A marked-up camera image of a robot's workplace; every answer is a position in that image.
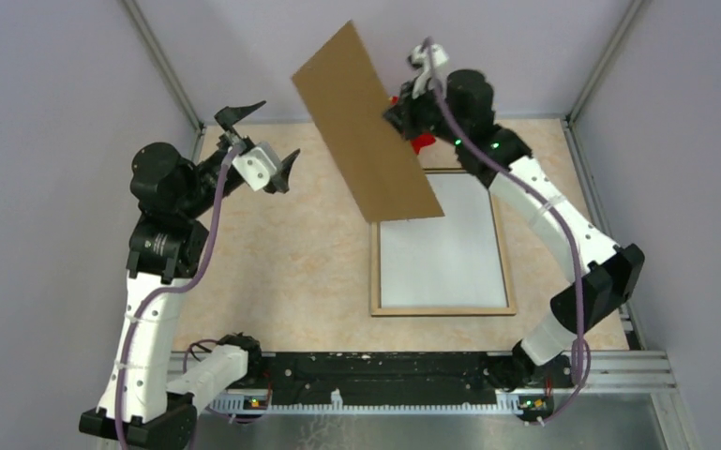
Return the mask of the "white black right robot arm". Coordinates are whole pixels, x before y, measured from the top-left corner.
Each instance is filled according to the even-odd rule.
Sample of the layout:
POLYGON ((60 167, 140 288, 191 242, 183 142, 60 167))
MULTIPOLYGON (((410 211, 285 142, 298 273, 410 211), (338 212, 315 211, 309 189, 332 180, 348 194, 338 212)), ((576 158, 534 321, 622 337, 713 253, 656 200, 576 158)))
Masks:
POLYGON ((596 228, 548 179, 533 149, 497 123, 494 89, 473 69, 446 85, 405 82, 384 112, 403 139, 450 143, 460 167, 518 212, 564 270, 569 285, 549 301, 545 318, 488 371, 498 389, 537 386, 550 363, 570 351, 574 382, 588 366, 585 336, 632 296, 645 263, 636 244, 620 245, 596 228))

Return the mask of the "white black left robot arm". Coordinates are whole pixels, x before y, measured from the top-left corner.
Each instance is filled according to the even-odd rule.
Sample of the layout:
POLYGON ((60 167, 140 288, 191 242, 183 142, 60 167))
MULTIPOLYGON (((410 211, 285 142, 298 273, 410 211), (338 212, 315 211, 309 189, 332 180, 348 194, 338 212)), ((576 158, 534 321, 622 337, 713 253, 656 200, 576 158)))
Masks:
POLYGON ((124 321, 107 387, 80 417, 82 433, 121 449, 182 449, 222 392, 262 378, 260 343, 241 333, 218 339, 200 363, 168 377, 184 296, 212 260, 223 200, 241 187, 268 194, 290 188, 296 154, 280 157, 236 130, 254 111, 219 110, 217 150, 201 162, 167 142, 150 143, 132 159, 129 190, 140 217, 128 241, 124 321))

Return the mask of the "brown backing board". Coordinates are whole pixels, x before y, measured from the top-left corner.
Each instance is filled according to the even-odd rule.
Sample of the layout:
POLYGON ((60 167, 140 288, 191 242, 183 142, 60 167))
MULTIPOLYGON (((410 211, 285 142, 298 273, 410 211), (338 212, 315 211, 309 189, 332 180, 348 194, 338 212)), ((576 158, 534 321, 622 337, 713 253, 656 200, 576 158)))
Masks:
POLYGON ((366 222, 443 215, 411 145, 383 119, 391 102, 353 22, 292 82, 366 222))

